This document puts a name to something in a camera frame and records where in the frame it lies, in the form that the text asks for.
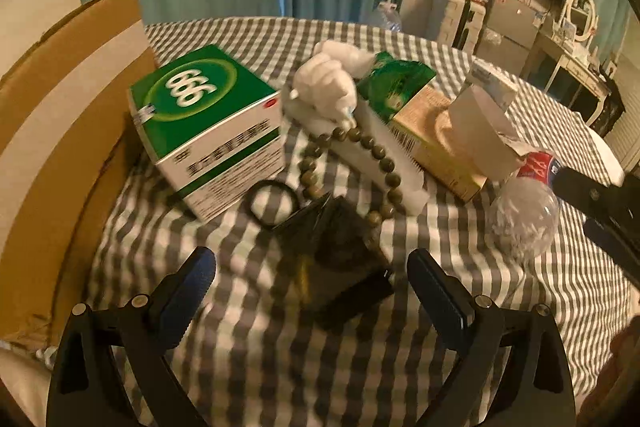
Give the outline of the person's hand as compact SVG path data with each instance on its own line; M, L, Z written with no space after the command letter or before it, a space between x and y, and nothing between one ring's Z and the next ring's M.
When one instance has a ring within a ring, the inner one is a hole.
M582 401L577 426L639 425L639 317L610 343L596 387Z

